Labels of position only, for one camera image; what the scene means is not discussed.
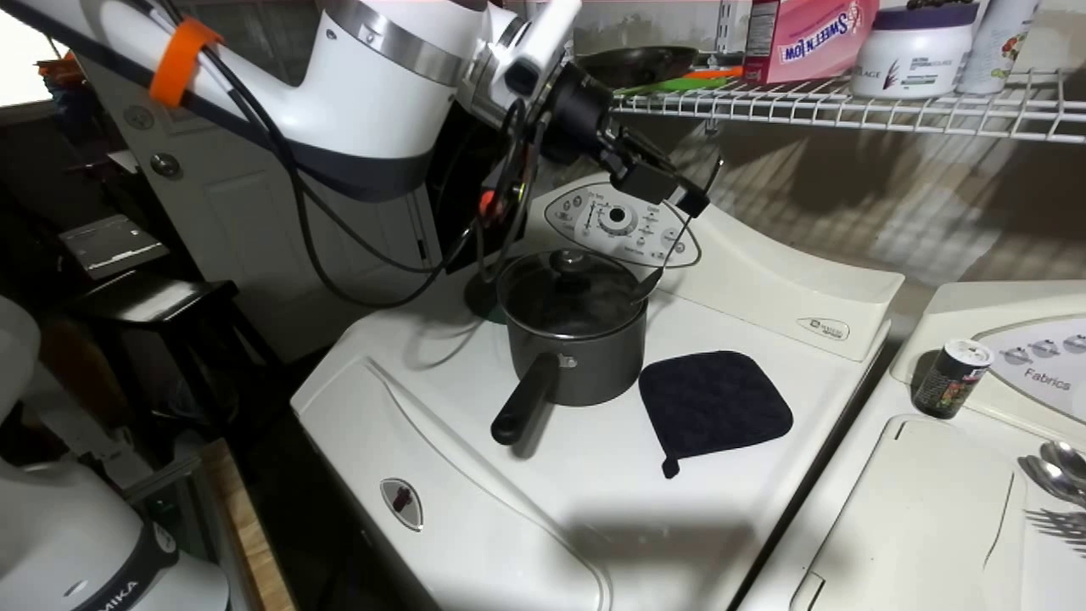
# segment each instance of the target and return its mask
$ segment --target black oven mitt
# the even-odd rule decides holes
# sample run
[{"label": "black oven mitt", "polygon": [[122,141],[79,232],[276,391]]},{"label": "black oven mitt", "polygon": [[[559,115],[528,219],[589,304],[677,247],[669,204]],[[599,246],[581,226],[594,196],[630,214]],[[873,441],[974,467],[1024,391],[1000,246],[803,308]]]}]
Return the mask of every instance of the black oven mitt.
[{"label": "black oven mitt", "polygon": [[640,402],[664,477],[677,459],[745,448],[792,431],[792,410],[769,376],[742,353],[692,353],[640,369]]}]

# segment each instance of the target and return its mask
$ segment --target shelf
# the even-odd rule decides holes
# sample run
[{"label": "shelf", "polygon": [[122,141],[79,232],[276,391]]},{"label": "shelf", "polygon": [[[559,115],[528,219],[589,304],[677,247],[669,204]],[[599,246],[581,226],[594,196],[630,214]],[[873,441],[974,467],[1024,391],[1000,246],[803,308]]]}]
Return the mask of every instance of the shelf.
[{"label": "shelf", "polygon": [[847,77],[819,84],[728,84],[619,94],[619,115],[826,127],[869,132],[950,132],[1027,141],[1086,141],[1086,84],[1063,71],[1018,71],[990,98],[855,98]]}]

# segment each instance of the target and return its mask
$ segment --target robotic arm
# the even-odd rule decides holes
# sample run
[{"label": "robotic arm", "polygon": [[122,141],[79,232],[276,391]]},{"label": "robotic arm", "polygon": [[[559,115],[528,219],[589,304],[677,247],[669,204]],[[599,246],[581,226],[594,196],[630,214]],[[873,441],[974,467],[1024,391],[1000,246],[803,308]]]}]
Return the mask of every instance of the robotic arm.
[{"label": "robotic arm", "polygon": [[[149,81],[173,20],[145,0],[0,0],[31,26],[70,45],[131,81]],[[232,46],[219,60],[254,92],[306,173],[364,200],[385,200],[424,180],[426,153],[459,98],[501,127],[512,106],[543,121],[543,155],[594,155],[615,187],[646,200],[677,192],[686,214],[707,192],[683,180],[609,115],[609,92],[566,59],[581,0],[548,0],[537,20],[490,0],[318,0],[318,31],[301,84],[284,84]],[[252,132],[226,77],[203,59],[182,106]]]}]

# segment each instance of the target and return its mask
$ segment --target black pan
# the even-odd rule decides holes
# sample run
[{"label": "black pan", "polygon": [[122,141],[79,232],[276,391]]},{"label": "black pan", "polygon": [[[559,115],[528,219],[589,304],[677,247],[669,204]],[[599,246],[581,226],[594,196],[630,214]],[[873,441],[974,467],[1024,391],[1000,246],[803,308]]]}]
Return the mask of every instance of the black pan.
[{"label": "black pan", "polygon": [[692,46],[615,46],[578,59],[578,66],[604,87],[637,87],[683,77],[695,59]]},{"label": "black pan", "polygon": [[491,439],[528,459],[552,403],[587,406],[629,391],[640,374],[656,281],[573,247],[512,262],[500,295],[518,386],[491,420]]}]

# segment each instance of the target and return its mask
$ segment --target stove knob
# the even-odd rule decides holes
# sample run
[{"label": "stove knob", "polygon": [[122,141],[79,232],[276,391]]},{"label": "stove knob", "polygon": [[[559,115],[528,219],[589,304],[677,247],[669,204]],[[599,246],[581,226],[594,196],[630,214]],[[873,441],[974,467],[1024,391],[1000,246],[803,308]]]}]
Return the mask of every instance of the stove knob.
[{"label": "stove knob", "polygon": [[615,204],[599,214],[599,226],[607,233],[630,233],[637,226],[637,217],[629,208]]},{"label": "stove knob", "polygon": [[1063,345],[1067,345],[1068,353],[1086,353],[1086,333],[1074,333],[1074,336],[1063,339]]}]

